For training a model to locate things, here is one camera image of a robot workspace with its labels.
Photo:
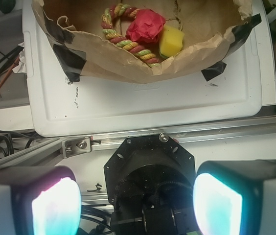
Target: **yellow foam block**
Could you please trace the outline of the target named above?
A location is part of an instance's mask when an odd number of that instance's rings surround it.
[[[183,48],[184,35],[180,30],[165,24],[159,40],[160,53],[166,57],[176,55]]]

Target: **screw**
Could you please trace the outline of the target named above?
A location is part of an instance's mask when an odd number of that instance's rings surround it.
[[[163,143],[168,142],[168,139],[169,139],[169,137],[166,133],[161,133],[160,136],[159,136],[159,140]]]
[[[87,143],[86,141],[80,141],[76,146],[81,149],[85,149],[87,147]]]
[[[67,153],[70,153],[70,152],[72,151],[72,148],[71,148],[71,145],[70,145],[70,144],[66,145],[65,151],[66,151]]]

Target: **twisted candy rope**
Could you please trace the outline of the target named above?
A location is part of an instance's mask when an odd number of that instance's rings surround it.
[[[136,7],[122,3],[113,6],[110,9],[106,8],[104,14],[102,15],[101,26],[103,28],[103,33],[105,34],[106,39],[110,40],[110,42],[115,44],[117,47],[121,47],[129,51],[152,68],[154,66],[160,65],[159,59],[156,58],[156,55],[139,43],[132,42],[122,35],[118,34],[113,29],[112,21],[115,18],[124,16],[134,19],[136,18],[138,11],[139,9],[137,9]]]

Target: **red tissue paper ball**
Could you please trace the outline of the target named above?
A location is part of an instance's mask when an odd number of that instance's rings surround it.
[[[126,38],[137,43],[157,43],[165,18],[150,9],[139,10],[126,32]]]

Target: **white plastic tray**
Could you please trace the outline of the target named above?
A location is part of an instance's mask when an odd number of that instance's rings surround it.
[[[261,24],[267,27],[265,20]],[[146,85],[93,77],[69,85],[27,0],[23,32],[33,124],[45,137],[247,117],[262,106],[255,30],[213,80],[206,82],[199,72]]]

